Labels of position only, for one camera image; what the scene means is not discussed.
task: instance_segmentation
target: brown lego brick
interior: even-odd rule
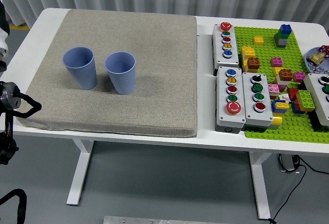
[[[249,69],[259,69],[259,67],[261,66],[261,62],[257,57],[248,58],[247,63]]]
[[[293,72],[290,69],[281,69],[279,72],[280,80],[291,81],[293,79]]]

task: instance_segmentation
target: cup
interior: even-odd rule
[[[81,89],[92,89],[97,85],[94,52],[91,49],[70,49],[63,56],[63,64]]]
[[[128,52],[115,52],[105,59],[105,69],[115,90],[121,95],[134,91],[136,76],[136,59]]]

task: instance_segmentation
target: white table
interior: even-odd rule
[[[31,83],[48,47],[69,9],[49,8],[44,10],[31,28],[17,53],[11,60],[1,81],[14,82],[25,93]],[[257,21],[239,18],[197,17],[198,68],[197,68],[197,115],[198,130],[195,138],[163,138],[118,134],[101,134],[72,131],[49,131],[22,126],[14,119],[14,134],[73,139],[81,154],[67,199],[68,205],[78,205],[94,141],[157,144],[211,148],[218,150],[248,151],[257,200],[259,219],[270,217],[262,162],[272,153],[329,156],[329,144],[250,139],[240,134],[224,134],[215,131],[215,77],[212,75],[211,34],[214,24],[223,21],[234,26],[278,29],[282,24],[290,24],[302,54],[323,44],[329,45],[325,29],[318,24]],[[0,124],[4,129],[4,115]]]

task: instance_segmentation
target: black cable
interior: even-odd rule
[[[301,165],[301,164],[300,164],[299,166],[304,167],[304,168],[305,168],[305,172],[304,172],[302,178],[299,180],[298,184],[297,184],[297,185],[293,188],[293,190],[289,193],[289,195],[288,195],[288,197],[287,197],[287,200],[286,200],[286,201],[284,202],[284,204],[282,204],[282,206],[279,208],[279,210],[277,211],[277,213],[276,213],[276,215],[274,216],[274,218],[273,218],[273,219],[271,219],[271,218],[268,219],[269,222],[272,223],[272,224],[275,224],[275,223],[276,223],[276,222],[274,221],[275,218],[276,218],[276,216],[277,216],[278,213],[282,210],[282,208],[286,205],[286,203],[287,203],[288,200],[289,200],[289,197],[290,197],[291,194],[294,192],[294,190],[300,185],[300,183],[302,182],[302,180],[303,180],[303,178],[304,178],[304,176],[305,176],[305,174],[306,174],[306,171],[307,171],[306,167],[305,167],[304,165]]]
[[[314,169],[313,167],[311,167],[306,161],[304,161],[300,156],[298,156],[298,158],[302,161],[302,162],[304,162],[310,169],[312,169],[314,172],[316,172],[316,173],[320,173],[320,174],[329,174],[329,173],[327,173],[327,172],[323,172],[323,171],[319,171],[319,170],[316,170],[316,169]]]

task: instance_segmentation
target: gray cushion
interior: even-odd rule
[[[95,53],[98,84],[92,90],[80,90],[62,64],[76,46]],[[104,68],[115,51],[136,58],[136,87],[127,96],[116,93]],[[70,10],[26,93],[42,110],[20,121],[48,130],[196,136],[196,59],[193,16]],[[19,111],[29,108],[23,102]]]

